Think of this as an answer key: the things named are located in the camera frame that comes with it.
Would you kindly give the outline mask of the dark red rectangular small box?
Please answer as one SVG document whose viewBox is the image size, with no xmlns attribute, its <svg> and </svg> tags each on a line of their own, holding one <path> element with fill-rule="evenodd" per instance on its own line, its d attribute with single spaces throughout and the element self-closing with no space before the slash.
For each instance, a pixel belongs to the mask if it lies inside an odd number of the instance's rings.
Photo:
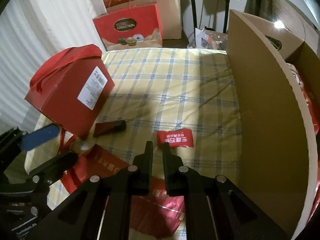
<svg viewBox="0 0 320 240">
<path fill-rule="evenodd" d="M 126 129 L 125 120 L 96 123 L 93 137 L 97 138 L 99 136 L 110 134 L 110 133 L 118 133 L 118 132 L 125 131 L 125 129 Z"/>
</svg>

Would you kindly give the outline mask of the small red snack packet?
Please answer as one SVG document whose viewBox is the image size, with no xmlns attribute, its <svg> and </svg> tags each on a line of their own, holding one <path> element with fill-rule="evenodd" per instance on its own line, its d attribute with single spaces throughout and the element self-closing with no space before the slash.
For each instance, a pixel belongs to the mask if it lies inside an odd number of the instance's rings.
<svg viewBox="0 0 320 240">
<path fill-rule="evenodd" d="M 171 148 L 194 146 L 191 129 L 183 128 L 176 131 L 157 131 L 157 147 L 161 149 L 165 143 Z"/>
</svg>

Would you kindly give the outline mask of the red gift box with ribbon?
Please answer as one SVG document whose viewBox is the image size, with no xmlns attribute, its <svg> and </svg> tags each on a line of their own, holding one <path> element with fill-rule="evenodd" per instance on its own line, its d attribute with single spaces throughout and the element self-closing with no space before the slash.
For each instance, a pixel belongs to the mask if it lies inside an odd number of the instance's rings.
<svg viewBox="0 0 320 240">
<path fill-rule="evenodd" d="M 93 44 L 55 54 L 31 78 L 25 100 L 85 140 L 114 88 L 101 57 L 102 51 Z"/>
</svg>

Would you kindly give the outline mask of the large open cardboard box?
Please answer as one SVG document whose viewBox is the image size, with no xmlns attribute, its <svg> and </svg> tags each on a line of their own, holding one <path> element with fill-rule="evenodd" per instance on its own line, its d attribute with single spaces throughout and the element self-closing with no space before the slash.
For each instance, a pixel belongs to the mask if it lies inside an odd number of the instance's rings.
<svg viewBox="0 0 320 240">
<path fill-rule="evenodd" d="M 319 104 L 319 57 L 296 35 L 231 10 L 227 56 L 241 115 L 239 187 L 288 235 L 305 228 L 316 195 L 316 133 L 292 64 Z"/>
</svg>

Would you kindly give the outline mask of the yellow plaid bed sheet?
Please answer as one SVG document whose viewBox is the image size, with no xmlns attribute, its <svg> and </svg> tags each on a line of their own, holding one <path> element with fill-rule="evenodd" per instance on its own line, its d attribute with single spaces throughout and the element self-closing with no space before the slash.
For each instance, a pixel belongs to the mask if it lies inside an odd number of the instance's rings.
<svg viewBox="0 0 320 240">
<path fill-rule="evenodd" d="M 133 197 L 130 239 L 185 239 L 184 202 L 164 187 L 157 131 L 192 130 L 194 146 L 172 148 L 201 175 L 239 181 L 240 113 L 232 70 L 224 52 L 205 49 L 140 48 L 102 53 L 114 81 L 85 140 L 62 128 L 58 138 L 27 153 L 31 172 L 72 150 L 76 164 L 55 182 L 47 198 L 56 208 L 93 175 L 114 176 L 153 143 L 150 194 Z M 125 131 L 93 137 L 95 124 L 125 120 Z"/>
</svg>

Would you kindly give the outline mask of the white curtain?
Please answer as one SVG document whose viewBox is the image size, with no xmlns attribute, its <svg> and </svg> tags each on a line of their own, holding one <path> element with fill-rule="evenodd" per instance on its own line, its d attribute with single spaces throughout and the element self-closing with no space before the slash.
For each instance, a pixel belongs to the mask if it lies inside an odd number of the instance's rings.
<svg viewBox="0 0 320 240">
<path fill-rule="evenodd" d="M 69 48 L 104 45 L 93 19 L 103 0 L 10 0 L 1 13 L 1 131 L 31 132 L 39 112 L 26 102 L 29 82 L 53 55 Z"/>
</svg>

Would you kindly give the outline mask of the red Ferrero Collection paper bag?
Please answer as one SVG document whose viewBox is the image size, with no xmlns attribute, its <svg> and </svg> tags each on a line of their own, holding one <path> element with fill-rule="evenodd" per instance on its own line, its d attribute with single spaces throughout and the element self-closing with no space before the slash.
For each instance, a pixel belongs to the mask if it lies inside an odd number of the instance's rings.
<svg viewBox="0 0 320 240">
<path fill-rule="evenodd" d="M 95 18 L 93 23 L 108 51 L 163 46 L 156 3 L 115 9 Z"/>
</svg>

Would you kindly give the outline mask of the clear plastic bag of items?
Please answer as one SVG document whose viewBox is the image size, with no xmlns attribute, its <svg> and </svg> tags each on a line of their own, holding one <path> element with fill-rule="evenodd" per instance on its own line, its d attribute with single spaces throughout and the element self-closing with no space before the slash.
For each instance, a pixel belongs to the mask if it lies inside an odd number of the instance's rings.
<svg viewBox="0 0 320 240">
<path fill-rule="evenodd" d="M 213 31 L 210 28 L 195 28 L 195 37 L 187 48 L 226 50 L 228 35 Z"/>
</svg>

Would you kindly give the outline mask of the brown cardboard box on floor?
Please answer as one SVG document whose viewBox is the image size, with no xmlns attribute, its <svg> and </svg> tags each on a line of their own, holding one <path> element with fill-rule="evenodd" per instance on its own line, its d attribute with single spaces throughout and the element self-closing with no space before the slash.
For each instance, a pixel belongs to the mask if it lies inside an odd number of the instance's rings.
<svg viewBox="0 0 320 240">
<path fill-rule="evenodd" d="M 178 40 L 182 36 L 181 0 L 135 0 L 107 8 L 113 12 L 126 7 L 157 3 L 164 40 Z"/>
</svg>

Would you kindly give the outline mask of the dark headboard panel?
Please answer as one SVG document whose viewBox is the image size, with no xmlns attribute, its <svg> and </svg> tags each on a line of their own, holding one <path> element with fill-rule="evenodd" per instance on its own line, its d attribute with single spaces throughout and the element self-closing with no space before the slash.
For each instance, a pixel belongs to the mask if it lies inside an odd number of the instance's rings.
<svg viewBox="0 0 320 240">
<path fill-rule="evenodd" d="M 287 30 L 319 55 L 319 28 L 289 0 L 247 0 L 244 12 L 271 22 L 282 21 Z"/>
</svg>

